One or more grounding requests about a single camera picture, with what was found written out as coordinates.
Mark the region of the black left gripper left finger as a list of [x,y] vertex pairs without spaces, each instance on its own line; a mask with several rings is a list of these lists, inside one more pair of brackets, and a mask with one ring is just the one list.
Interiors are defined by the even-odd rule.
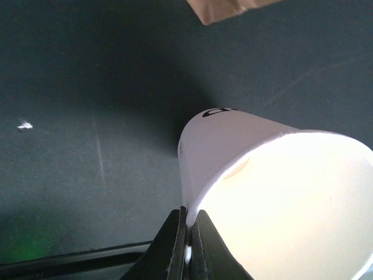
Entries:
[[183,279],[186,215],[183,206],[172,210],[144,255],[122,279]]

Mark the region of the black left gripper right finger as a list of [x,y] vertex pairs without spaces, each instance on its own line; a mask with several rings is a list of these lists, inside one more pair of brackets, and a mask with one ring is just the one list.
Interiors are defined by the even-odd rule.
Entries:
[[201,210],[191,229],[191,279],[253,280],[229,252],[206,211]]

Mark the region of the white paper coffee cup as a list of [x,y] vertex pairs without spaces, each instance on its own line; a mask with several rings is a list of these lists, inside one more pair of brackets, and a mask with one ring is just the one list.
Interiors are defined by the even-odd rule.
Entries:
[[206,212],[255,279],[359,279],[372,266],[372,150],[233,108],[194,116],[178,143],[191,228]]

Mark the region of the large brown paper bag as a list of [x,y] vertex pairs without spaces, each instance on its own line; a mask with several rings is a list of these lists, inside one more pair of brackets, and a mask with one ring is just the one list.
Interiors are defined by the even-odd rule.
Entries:
[[260,9],[281,0],[186,0],[204,26]]

